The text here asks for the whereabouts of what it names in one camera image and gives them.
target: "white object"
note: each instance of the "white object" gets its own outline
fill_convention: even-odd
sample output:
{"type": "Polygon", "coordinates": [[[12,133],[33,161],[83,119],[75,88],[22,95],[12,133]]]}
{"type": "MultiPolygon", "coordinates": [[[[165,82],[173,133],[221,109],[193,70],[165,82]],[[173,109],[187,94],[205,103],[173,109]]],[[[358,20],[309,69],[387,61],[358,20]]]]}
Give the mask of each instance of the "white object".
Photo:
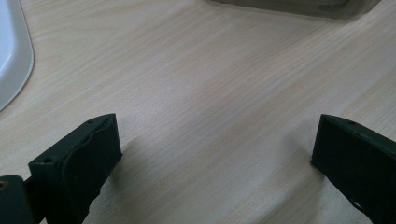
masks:
{"type": "Polygon", "coordinates": [[[0,111],[22,89],[32,71],[33,58],[19,0],[0,0],[0,111]]]}

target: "light wood surface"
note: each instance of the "light wood surface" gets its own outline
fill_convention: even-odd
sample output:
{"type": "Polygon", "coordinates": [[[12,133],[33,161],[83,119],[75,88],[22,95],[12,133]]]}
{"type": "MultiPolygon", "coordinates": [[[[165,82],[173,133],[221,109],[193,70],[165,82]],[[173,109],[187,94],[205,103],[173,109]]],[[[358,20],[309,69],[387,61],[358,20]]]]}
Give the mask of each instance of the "light wood surface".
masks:
{"type": "Polygon", "coordinates": [[[1,175],[116,113],[84,223],[370,223],[309,161],[320,114],[396,139],[396,2],[354,21],[206,0],[21,0],[35,67],[0,112],[1,175]]]}

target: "black clamp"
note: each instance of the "black clamp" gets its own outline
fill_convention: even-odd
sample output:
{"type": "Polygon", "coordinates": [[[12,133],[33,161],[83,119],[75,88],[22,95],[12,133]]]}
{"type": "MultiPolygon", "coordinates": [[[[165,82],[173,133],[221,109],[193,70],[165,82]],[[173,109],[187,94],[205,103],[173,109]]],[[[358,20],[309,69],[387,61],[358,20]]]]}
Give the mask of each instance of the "black clamp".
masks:
{"type": "Polygon", "coordinates": [[[29,162],[32,176],[0,177],[2,223],[82,223],[121,159],[115,114],[90,119],[29,162]]]}
{"type": "Polygon", "coordinates": [[[396,143],[322,115],[311,163],[374,224],[396,224],[396,143]]]}

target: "wooden table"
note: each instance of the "wooden table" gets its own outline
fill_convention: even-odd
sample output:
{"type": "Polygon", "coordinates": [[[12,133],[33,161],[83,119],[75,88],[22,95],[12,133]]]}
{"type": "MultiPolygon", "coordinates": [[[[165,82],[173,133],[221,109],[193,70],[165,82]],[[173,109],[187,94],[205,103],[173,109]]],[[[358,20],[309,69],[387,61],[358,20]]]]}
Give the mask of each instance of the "wooden table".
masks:
{"type": "Polygon", "coordinates": [[[116,113],[84,223],[370,223],[309,161],[320,114],[396,139],[396,2],[331,21],[206,0],[22,0],[35,67],[1,175],[116,113]]]}

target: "screw hole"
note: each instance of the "screw hole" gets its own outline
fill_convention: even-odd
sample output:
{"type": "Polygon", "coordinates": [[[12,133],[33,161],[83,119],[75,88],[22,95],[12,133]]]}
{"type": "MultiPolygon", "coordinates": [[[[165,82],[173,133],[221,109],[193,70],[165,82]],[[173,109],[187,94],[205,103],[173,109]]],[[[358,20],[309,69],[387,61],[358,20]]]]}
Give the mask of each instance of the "screw hole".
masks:
{"type": "Polygon", "coordinates": [[[51,163],[51,162],[53,162],[53,158],[44,159],[44,163],[51,163]]]}

